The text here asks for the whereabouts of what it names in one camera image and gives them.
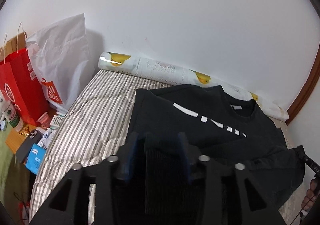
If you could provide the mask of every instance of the human hand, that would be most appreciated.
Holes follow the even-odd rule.
[[[320,194],[320,191],[317,193],[317,195],[314,194],[314,190],[317,187],[317,181],[315,179],[312,179],[310,182],[310,189],[307,191],[306,197],[303,199],[303,202],[301,203],[301,208],[304,210],[307,210],[313,206],[315,203],[317,197]]]

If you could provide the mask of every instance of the bag handle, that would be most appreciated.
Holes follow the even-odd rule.
[[[2,53],[2,50],[3,50],[3,61],[4,61],[4,63],[5,63],[5,41],[7,40],[7,36],[8,36],[8,33],[6,33],[5,34],[5,37],[4,37],[4,40],[3,40],[3,46],[1,47],[1,51],[0,51],[0,55],[1,55],[1,53]]]
[[[16,43],[16,49],[17,49],[17,50],[18,50],[18,36],[19,36],[20,26],[21,26],[21,28],[22,28],[22,31],[23,31],[25,40],[27,39],[27,35],[26,35],[26,32],[25,32],[24,29],[23,29],[22,22],[20,22],[19,27],[18,27],[18,32],[17,32],[17,43]]]

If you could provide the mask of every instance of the striped bedding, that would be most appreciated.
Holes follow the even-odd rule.
[[[119,146],[124,144],[136,89],[167,86],[144,78],[100,70],[68,111],[47,150],[33,186],[29,219],[33,218],[51,190],[74,163],[83,166],[98,164],[115,154]],[[288,147],[292,147],[285,123],[274,121],[282,128]],[[92,185],[89,224],[94,217],[94,192],[95,186]],[[280,208],[288,224],[299,212],[304,196],[305,189],[301,185]]]

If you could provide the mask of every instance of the water bottle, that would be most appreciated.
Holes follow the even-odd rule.
[[[19,117],[19,115],[16,112],[16,109],[12,105],[11,101],[9,99],[5,99],[2,92],[0,91],[0,108],[1,112],[4,114],[7,121],[10,123],[10,125],[19,132],[23,128],[23,120]]]

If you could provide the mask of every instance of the blue tissue pack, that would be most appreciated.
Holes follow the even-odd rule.
[[[26,168],[28,168],[30,172],[34,174],[38,173],[45,152],[46,150],[44,148],[33,144],[26,163]]]

